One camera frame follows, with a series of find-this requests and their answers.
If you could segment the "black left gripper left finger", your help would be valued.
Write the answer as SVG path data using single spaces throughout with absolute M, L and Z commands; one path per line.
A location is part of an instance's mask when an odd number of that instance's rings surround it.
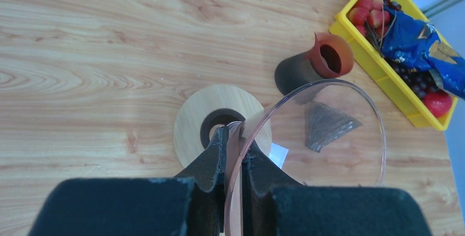
M 62 181 L 30 235 L 219 235 L 228 134 L 217 128 L 208 147 L 174 177 Z

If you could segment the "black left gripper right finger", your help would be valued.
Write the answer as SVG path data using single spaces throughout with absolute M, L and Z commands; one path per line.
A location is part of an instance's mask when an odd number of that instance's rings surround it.
M 242 163 L 242 200 L 244 235 L 431 235 L 406 191 L 305 186 L 256 143 Z

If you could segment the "white paper coffee filter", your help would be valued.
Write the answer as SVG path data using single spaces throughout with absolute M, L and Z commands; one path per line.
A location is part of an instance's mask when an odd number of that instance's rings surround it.
M 289 150 L 278 144 L 272 143 L 268 158 L 279 168 L 282 169 L 286 161 Z

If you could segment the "clear plastic cone dripper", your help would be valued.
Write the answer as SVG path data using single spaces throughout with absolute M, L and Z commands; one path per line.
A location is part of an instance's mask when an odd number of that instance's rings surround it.
M 320 80 L 228 124 L 224 233 L 245 235 L 253 202 L 276 187 L 380 187 L 387 142 L 373 100 L 353 83 Z

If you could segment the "wooden ring dripper holder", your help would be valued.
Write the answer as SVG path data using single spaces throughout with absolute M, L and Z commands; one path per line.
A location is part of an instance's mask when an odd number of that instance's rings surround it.
M 210 144 L 210 133 L 231 122 L 245 121 L 264 107 L 246 90 L 232 85 L 205 87 L 190 96 L 174 122 L 173 144 L 183 167 L 190 165 Z

